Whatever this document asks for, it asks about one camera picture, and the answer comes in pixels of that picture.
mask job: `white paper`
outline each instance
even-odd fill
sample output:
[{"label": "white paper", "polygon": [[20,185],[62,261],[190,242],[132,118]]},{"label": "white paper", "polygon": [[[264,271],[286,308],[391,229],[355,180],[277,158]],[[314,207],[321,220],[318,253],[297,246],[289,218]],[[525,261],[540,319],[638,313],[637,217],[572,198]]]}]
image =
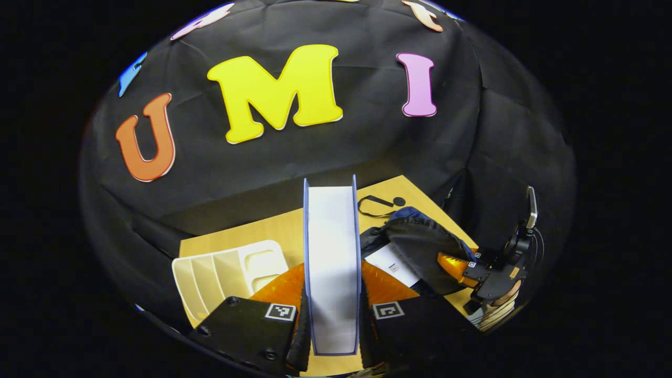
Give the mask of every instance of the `white paper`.
[{"label": "white paper", "polygon": [[366,262],[375,265],[389,275],[400,280],[404,285],[411,287],[420,280],[411,266],[404,261],[394,244],[388,243],[384,247],[364,258]]},{"label": "white paper", "polygon": [[358,235],[353,188],[308,188],[308,276],[315,354],[358,345]]}]

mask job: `cream plastic organizer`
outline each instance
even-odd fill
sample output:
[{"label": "cream plastic organizer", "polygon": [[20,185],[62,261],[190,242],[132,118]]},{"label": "cream plastic organizer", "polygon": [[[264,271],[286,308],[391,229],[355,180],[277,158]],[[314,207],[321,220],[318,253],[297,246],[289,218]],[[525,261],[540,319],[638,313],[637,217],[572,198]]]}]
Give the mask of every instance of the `cream plastic organizer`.
[{"label": "cream plastic organizer", "polygon": [[287,270],[282,249],[273,240],[173,260],[184,307],[199,321],[226,297],[249,298]]}]

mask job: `pink letter i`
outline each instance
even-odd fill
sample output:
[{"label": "pink letter i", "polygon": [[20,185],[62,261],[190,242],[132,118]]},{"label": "pink letter i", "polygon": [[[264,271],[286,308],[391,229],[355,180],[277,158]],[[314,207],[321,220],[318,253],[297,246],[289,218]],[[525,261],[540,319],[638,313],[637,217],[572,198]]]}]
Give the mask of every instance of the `pink letter i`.
[{"label": "pink letter i", "polygon": [[409,117],[431,117],[436,114],[436,105],[431,102],[429,70],[434,62],[422,55],[400,52],[396,59],[406,67],[409,84],[409,100],[401,108]]}]

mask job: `orange letter u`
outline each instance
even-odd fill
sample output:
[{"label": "orange letter u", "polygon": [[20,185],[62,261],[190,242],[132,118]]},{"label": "orange letter u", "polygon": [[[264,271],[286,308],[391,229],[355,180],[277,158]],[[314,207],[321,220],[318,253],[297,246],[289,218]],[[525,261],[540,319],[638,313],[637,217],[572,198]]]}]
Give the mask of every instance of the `orange letter u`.
[{"label": "orange letter u", "polygon": [[157,155],[154,159],[145,160],[140,153],[135,126],[138,116],[125,120],[116,133],[117,141],[122,149],[122,156],[130,174],[142,182],[151,182],[168,173],[175,162],[175,143],[168,123],[166,106],[171,100],[170,93],[164,93],[150,101],[142,113],[149,117],[157,143]]}]

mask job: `book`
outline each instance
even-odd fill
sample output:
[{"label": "book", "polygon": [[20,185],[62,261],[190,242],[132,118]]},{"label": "book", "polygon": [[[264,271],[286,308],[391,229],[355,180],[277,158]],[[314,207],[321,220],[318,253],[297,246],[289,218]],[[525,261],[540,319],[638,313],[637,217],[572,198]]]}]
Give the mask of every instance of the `book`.
[{"label": "book", "polygon": [[357,183],[311,187],[304,180],[304,262],[316,356],[357,354],[362,261]]}]

